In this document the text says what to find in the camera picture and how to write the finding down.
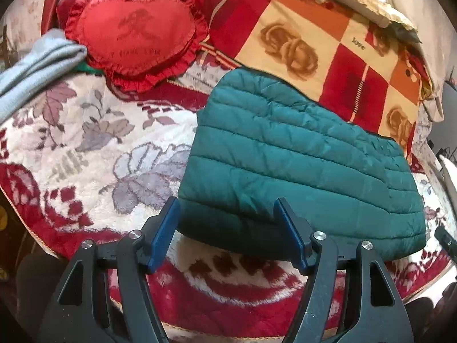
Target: light blue towel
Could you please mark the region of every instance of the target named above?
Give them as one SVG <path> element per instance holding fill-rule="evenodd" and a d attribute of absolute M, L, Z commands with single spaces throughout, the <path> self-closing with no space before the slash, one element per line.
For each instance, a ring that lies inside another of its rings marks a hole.
<path fill-rule="evenodd" d="M 83 61 L 87 49 L 52 29 L 13 67 L 0 74 L 0 125 L 46 85 Z"/>

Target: floral blanket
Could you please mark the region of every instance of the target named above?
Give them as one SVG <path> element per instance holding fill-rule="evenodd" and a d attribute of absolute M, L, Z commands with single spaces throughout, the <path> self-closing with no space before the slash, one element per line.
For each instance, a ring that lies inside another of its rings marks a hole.
<path fill-rule="evenodd" d="M 0 127 L 0 188 L 48 251 L 72 256 L 81 241 L 119 239 L 141 228 L 175 195 L 207 95 L 225 74 L 211 55 L 158 86 L 154 100 L 122 100 L 105 79 L 72 74 L 54 83 Z M 456 234 L 425 174 L 428 242 L 388 263 L 403 298 L 426 286 L 449 259 L 433 237 L 439 224 Z M 111 296 L 119 301 L 117 274 Z M 254 259 L 175 233 L 163 266 L 148 282 L 170 338 L 279 341 L 306 278 L 288 262 Z M 337 326 L 344 290 L 338 273 L 328 333 Z"/>

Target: heart-shaped cushion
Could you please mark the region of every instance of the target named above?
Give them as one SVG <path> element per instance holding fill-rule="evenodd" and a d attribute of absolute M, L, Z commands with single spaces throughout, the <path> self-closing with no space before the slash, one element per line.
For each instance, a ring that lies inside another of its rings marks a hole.
<path fill-rule="evenodd" d="M 207 31 L 193 0 L 76 0 L 65 27 L 91 66 L 133 91 L 185 72 Z"/>

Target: white pillow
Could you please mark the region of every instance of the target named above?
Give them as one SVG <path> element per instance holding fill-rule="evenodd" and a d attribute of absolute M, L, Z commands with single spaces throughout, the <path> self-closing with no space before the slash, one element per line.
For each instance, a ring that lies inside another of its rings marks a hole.
<path fill-rule="evenodd" d="M 456 34 L 451 21 L 437 0 L 392 0 L 394 8 L 417 27 L 420 48 L 433 81 L 433 98 L 424 101 L 432 121 L 444 118 L 441 104 L 443 84 L 449 63 L 452 39 Z"/>

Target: quilted fabric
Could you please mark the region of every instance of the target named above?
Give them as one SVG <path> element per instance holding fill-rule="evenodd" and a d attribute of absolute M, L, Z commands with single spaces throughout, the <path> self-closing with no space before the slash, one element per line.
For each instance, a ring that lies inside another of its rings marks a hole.
<path fill-rule="evenodd" d="M 426 243 L 421 197 L 394 140 L 344 122 L 274 77 L 233 70 L 198 113 L 179 231 L 287 259 L 272 217 L 278 197 L 316 230 L 371 240 L 385 260 Z"/>

